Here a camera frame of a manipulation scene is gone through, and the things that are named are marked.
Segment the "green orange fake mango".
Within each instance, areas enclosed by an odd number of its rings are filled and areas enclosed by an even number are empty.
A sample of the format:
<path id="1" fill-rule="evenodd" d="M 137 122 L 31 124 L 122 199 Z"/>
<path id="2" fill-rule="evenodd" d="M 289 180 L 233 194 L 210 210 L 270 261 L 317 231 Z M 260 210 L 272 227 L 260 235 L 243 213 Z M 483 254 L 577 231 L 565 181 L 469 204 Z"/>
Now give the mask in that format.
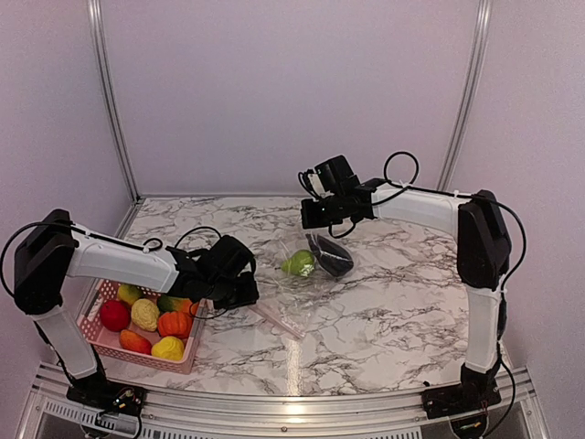
<path id="1" fill-rule="evenodd" d="M 174 297 L 168 294 L 160 295 L 156 299 L 156 305 L 161 314 L 182 312 L 189 316 L 195 316 L 198 309 L 198 303 L 194 303 L 188 298 Z"/>

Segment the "orange fake fruit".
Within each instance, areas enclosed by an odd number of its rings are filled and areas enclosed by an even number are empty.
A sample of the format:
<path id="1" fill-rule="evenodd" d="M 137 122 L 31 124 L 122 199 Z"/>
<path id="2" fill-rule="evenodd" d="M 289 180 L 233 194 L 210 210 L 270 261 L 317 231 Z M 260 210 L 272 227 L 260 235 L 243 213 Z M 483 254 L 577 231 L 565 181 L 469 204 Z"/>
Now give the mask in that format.
<path id="1" fill-rule="evenodd" d="M 191 333 L 192 326 L 193 317 L 180 311 L 164 313 L 157 322 L 157 330 L 161 337 L 186 339 Z"/>

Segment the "light green fake pear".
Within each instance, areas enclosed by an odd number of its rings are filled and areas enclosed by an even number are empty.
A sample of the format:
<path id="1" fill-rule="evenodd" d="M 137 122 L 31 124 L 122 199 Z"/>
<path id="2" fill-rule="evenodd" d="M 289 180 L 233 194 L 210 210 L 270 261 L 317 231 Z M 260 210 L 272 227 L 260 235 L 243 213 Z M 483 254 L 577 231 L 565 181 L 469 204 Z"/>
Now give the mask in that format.
<path id="1" fill-rule="evenodd" d="M 281 269 L 290 275 L 307 277 L 315 269 L 314 255 L 309 250 L 299 250 L 282 263 Z"/>

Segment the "clear zip top bag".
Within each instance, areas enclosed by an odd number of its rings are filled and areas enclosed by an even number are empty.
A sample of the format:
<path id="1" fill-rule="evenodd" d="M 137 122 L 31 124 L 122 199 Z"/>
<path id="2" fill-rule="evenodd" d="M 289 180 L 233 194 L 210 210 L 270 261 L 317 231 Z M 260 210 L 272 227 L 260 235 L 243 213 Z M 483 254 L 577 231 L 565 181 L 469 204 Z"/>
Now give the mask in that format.
<path id="1" fill-rule="evenodd" d="M 272 324 L 289 338 L 305 337 L 313 319 L 316 308 L 325 299 L 326 294 L 351 274 L 357 263 L 357 257 L 347 249 L 355 263 L 351 272 L 340 278 L 334 278 L 321 268 L 315 259 L 315 269 L 307 277 L 284 273 L 282 263 L 299 250 L 309 250 L 305 235 L 320 234 L 343 246 L 339 241 L 320 230 L 279 230 L 275 239 L 267 241 L 257 255 L 255 279 L 260 298 L 250 307 L 258 316 Z"/>

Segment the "beige fake bread ball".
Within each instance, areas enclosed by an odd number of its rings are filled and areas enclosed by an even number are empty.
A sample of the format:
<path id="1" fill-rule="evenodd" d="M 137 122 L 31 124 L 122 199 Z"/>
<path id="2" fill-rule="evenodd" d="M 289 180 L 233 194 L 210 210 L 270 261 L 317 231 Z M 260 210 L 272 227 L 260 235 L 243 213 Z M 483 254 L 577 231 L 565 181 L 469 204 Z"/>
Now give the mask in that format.
<path id="1" fill-rule="evenodd" d="M 138 299 L 132 305 L 132 322 L 144 331 L 155 332 L 158 326 L 159 316 L 160 311 L 157 305 L 149 299 Z"/>

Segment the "yellow fake lemon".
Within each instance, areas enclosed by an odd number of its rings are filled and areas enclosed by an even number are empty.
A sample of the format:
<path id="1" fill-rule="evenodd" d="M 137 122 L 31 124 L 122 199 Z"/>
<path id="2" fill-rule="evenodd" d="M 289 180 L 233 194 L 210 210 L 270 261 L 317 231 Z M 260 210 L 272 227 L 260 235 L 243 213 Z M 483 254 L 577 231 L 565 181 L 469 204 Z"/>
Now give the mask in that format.
<path id="1" fill-rule="evenodd" d="M 184 353 L 185 345 L 183 341 L 173 336 L 161 338 L 151 348 L 151 355 L 153 357 L 171 361 L 180 361 Z"/>

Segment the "red fake apple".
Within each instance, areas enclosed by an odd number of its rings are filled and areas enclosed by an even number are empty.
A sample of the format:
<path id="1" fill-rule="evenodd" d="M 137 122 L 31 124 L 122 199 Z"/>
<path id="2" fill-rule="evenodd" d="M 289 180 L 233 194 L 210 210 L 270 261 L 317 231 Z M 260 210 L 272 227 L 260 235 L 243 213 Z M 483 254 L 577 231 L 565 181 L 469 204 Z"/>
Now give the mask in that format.
<path id="1" fill-rule="evenodd" d="M 100 308 L 101 324 L 112 332 L 121 332 L 131 323 L 128 308 L 120 301 L 107 300 Z"/>

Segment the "red orange fake tomato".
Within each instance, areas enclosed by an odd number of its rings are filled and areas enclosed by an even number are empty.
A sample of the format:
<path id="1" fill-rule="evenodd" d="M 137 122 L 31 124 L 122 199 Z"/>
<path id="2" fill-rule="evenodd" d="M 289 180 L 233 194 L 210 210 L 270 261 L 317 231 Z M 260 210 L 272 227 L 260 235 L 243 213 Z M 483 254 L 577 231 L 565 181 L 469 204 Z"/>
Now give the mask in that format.
<path id="1" fill-rule="evenodd" d="M 129 329 L 124 329 L 120 332 L 119 343 L 121 348 L 125 350 L 144 355 L 151 354 L 151 342 Z"/>

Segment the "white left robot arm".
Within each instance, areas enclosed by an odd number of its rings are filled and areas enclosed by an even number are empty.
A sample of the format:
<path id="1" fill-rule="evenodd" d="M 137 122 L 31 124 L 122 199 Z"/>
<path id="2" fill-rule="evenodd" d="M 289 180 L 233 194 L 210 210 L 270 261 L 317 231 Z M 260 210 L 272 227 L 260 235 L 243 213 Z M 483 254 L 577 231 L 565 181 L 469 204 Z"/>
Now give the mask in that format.
<path id="1" fill-rule="evenodd" d="M 10 236 L 1 251 L 12 252 L 13 281 L 3 282 L 17 308 L 30 316 L 39 335 L 56 353 L 66 374 L 80 382 L 81 394 L 97 407 L 115 399 L 99 355 L 64 306 L 62 289 L 69 278 L 128 284 L 158 294 L 209 300 L 220 311 L 259 300 L 256 260 L 238 239 L 221 235 L 208 249 L 139 245 L 100 234 L 55 209 Z"/>

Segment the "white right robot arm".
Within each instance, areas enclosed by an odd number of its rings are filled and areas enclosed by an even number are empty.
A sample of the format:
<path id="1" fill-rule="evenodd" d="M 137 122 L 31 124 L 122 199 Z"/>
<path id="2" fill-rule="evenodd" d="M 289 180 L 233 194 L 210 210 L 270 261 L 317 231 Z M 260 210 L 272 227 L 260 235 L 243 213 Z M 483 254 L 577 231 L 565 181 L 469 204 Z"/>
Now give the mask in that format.
<path id="1" fill-rule="evenodd" d="M 338 155 L 297 175 L 308 197 L 301 203 L 303 228 L 332 229 L 350 220 L 399 220 L 448 233 L 456 242 L 456 270 L 467 291 L 470 323 L 462 372 L 452 400 L 471 410 L 489 391 L 482 376 L 498 371 L 498 345 L 505 328 L 502 297 L 512 242 L 506 207 L 489 190 L 444 192 L 374 177 L 362 182 Z"/>

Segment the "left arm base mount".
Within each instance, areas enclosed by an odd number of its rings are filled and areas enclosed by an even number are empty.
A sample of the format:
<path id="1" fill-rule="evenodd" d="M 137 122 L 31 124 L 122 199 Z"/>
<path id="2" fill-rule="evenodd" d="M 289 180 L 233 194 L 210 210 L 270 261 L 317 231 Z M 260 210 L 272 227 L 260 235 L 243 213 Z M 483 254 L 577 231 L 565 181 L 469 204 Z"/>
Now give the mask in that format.
<path id="1" fill-rule="evenodd" d="M 146 389 L 108 381 L 70 386 L 67 398 L 105 413 L 138 416 L 142 412 Z"/>

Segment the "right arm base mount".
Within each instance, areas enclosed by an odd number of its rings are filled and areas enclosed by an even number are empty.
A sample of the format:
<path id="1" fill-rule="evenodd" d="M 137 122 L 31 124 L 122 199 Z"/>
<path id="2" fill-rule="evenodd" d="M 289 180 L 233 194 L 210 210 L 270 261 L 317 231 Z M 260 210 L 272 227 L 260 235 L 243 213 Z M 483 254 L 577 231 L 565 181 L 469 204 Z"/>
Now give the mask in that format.
<path id="1" fill-rule="evenodd" d="M 462 384 L 428 388 L 421 394 L 422 406 L 429 419 L 481 411 L 502 401 L 497 387 L 479 393 Z"/>

